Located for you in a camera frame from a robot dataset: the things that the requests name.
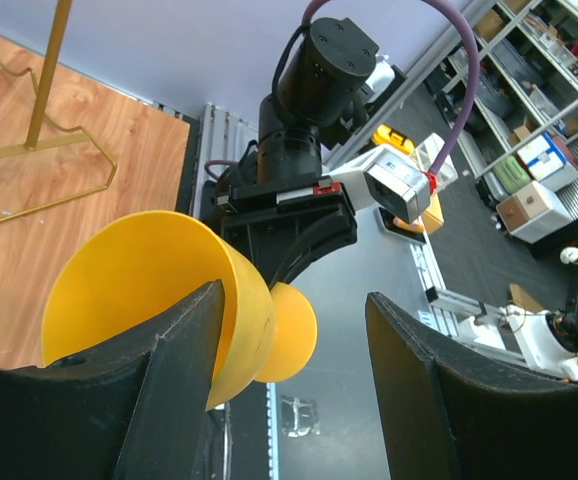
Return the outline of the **yellow wine glass orange base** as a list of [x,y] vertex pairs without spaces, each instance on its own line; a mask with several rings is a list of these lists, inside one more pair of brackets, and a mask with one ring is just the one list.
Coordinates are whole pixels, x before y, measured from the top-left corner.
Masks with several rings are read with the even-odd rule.
[[[107,225],[71,256],[50,290],[41,328],[43,365],[146,322],[208,282],[223,285],[211,271],[218,264],[209,258],[212,250],[192,217],[172,211],[134,213]],[[309,362],[318,326],[299,290],[283,282],[265,285],[275,326],[261,377],[278,383]]]

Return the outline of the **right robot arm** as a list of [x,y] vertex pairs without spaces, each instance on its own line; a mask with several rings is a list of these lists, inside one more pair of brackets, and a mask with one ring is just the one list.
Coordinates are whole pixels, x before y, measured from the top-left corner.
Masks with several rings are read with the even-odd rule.
[[357,240],[348,185],[323,170],[375,112],[367,79],[378,45],[352,20],[306,20],[292,34],[259,108],[258,136],[203,187],[202,221],[243,254],[267,285]]

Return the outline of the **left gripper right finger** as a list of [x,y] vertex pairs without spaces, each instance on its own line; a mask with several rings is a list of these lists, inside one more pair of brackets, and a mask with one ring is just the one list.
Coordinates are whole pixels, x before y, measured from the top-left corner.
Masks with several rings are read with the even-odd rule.
[[365,303],[393,479],[578,479],[578,384],[483,356],[385,295]]

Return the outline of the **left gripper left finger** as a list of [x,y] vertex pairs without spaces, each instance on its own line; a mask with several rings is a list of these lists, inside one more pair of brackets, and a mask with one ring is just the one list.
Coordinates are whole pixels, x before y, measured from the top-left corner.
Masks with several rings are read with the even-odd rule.
[[191,479],[224,306],[209,282],[48,367],[0,369],[0,479]]

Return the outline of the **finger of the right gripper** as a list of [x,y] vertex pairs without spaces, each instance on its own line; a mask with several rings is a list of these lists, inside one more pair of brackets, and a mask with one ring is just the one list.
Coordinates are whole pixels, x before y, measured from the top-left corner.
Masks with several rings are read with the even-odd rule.
[[291,283],[315,261],[356,241],[357,222],[352,212],[338,209],[324,215],[290,244],[268,287],[273,288],[279,282]]

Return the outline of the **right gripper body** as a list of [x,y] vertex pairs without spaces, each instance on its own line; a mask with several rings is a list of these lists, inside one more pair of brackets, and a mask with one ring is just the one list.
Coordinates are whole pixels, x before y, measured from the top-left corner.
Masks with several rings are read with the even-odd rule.
[[214,195],[213,231],[271,280],[296,237],[338,209],[355,215],[343,184],[329,176],[222,184]]

